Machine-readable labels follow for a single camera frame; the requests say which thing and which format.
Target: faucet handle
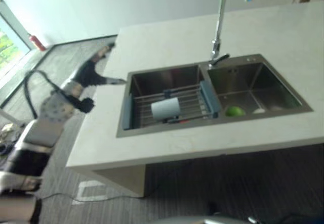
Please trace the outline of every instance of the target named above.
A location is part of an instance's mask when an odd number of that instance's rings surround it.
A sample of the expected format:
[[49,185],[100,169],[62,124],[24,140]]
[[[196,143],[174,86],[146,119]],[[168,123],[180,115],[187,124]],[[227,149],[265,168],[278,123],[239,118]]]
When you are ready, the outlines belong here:
[[223,56],[215,59],[215,60],[211,60],[210,63],[209,63],[209,67],[213,67],[213,66],[216,66],[217,63],[219,63],[220,61],[223,61],[227,58],[230,57],[230,54],[224,54]]

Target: sink basin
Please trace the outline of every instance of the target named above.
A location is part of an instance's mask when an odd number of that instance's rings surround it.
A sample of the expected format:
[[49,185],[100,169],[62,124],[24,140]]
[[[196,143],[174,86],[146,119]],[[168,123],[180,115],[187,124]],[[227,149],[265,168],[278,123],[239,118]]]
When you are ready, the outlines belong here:
[[[208,64],[130,72],[117,137],[312,111],[259,54]],[[181,114],[154,120],[151,104],[174,97]]]
[[225,111],[237,106],[249,115],[302,106],[264,63],[212,69],[208,74]]

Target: robotic hand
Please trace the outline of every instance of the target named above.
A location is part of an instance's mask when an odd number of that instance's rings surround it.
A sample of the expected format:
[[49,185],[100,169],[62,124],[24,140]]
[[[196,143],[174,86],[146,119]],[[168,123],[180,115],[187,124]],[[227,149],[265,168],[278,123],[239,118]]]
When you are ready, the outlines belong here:
[[91,85],[126,83],[123,79],[100,76],[95,71],[96,63],[113,47],[113,43],[103,47],[43,101],[37,119],[26,125],[16,144],[0,162],[0,223],[38,222],[42,203],[32,192],[41,186],[42,173],[64,124],[73,116],[75,108],[89,113],[94,107],[90,98],[79,100],[83,90]]

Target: kitchen island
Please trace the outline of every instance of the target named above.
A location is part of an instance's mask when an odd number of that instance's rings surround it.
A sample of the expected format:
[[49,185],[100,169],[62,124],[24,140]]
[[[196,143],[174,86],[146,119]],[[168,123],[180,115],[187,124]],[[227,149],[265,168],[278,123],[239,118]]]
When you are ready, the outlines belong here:
[[[216,21],[208,15],[122,29],[104,76],[207,61]],[[117,138],[125,87],[102,86],[67,167],[143,196],[146,164],[324,142],[324,2],[225,13],[224,53],[262,54],[313,111]]]

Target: floor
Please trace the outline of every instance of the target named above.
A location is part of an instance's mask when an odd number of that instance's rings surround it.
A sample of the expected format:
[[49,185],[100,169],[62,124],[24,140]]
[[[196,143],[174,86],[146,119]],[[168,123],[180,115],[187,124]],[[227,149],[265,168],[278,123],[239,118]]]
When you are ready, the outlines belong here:
[[[85,59],[114,39],[102,38],[57,46],[39,69],[60,84]],[[106,61],[99,63],[98,72],[103,71]],[[39,108],[42,100],[49,95],[50,88],[36,75],[30,88],[32,101]],[[89,88],[85,95],[93,93],[94,88]],[[4,110],[19,119],[31,119],[22,89]],[[83,118],[84,115],[77,112],[66,124],[37,196],[43,198],[58,192],[76,196],[80,183],[91,181],[65,169]],[[0,125],[4,123],[5,120],[0,118]],[[267,223],[276,223],[292,212],[323,215],[323,152],[324,145],[319,144],[148,165],[147,193],[161,184],[149,197],[75,204],[65,196],[55,196],[44,200],[40,223],[142,224],[169,216],[207,214],[209,202],[215,202],[218,211],[223,213],[242,219],[254,216]],[[121,194],[107,186],[95,186],[85,188],[83,196],[109,198]]]

